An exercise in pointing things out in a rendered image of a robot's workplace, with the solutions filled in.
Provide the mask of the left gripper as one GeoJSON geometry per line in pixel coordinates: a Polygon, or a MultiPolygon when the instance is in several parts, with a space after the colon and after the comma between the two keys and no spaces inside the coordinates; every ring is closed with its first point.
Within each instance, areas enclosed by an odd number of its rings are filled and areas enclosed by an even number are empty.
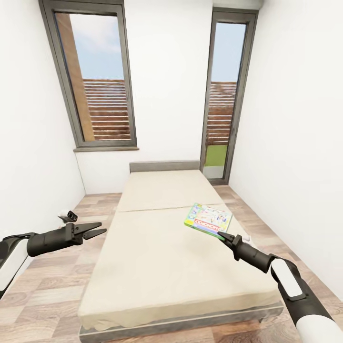
{"type": "MultiPolygon", "coordinates": [[[[72,245],[83,244],[83,239],[88,240],[107,231],[105,229],[92,230],[102,226],[101,222],[73,224],[66,227],[46,232],[43,243],[47,252],[64,249],[72,245]]],[[[46,252],[45,252],[46,253],[46,252]]]]}

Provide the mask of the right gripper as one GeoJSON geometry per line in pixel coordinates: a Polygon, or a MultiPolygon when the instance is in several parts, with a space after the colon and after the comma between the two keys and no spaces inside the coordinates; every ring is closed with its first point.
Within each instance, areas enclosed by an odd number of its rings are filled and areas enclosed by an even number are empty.
{"type": "Polygon", "coordinates": [[[231,250],[233,250],[234,259],[239,261],[243,259],[245,262],[249,263],[253,266],[254,258],[258,253],[258,249],[254,248],[245,242],[242,241],[242,236],[224,233],[224,232],[217,232],[221,237],[225,238],[224,240],[219,239],[221,242],[226,244],[231,250]]]}

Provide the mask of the board game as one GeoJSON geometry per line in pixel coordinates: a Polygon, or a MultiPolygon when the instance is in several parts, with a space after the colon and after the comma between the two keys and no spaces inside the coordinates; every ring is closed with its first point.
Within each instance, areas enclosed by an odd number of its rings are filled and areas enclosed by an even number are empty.
{"type": "Polygon", "coordinates": [[[231,212],[195,202],[183,223],[225,241],[217,232],[227,233],[232,217],[231,212]]]}

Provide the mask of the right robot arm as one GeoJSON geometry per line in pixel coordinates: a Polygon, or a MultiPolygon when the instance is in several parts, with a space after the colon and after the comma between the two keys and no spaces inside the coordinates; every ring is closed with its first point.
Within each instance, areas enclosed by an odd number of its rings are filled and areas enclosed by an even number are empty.
{"type": "Polygon", "coordinates": [[[251,235],[235,237],[224,232],[217,233],[225,238],[225,241],[219,240],[233,250],[236,261],[243,259],[265,274],[271,267],[271,274],[278,283],[302,343],[343,343],[343,332],[293,263],[252,247],[251,235]]]}

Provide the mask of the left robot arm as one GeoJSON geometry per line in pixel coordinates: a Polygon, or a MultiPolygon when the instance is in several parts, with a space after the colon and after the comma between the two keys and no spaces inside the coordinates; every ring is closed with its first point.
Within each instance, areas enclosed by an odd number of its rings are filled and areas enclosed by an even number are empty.
{"type": "Polygon", "coordinates": [[[107,228],[92,230],[102,226],[101,222],[70,223],[76,222],[78,216],[66,208],[60,209],[57,216],[62,219],[57,230],[12,235],[0,242],[0,300],[28,256],[33,258],[72,245],[78,246],[83,244],[83,239],[88,240],[107,231],[107,228]]]}

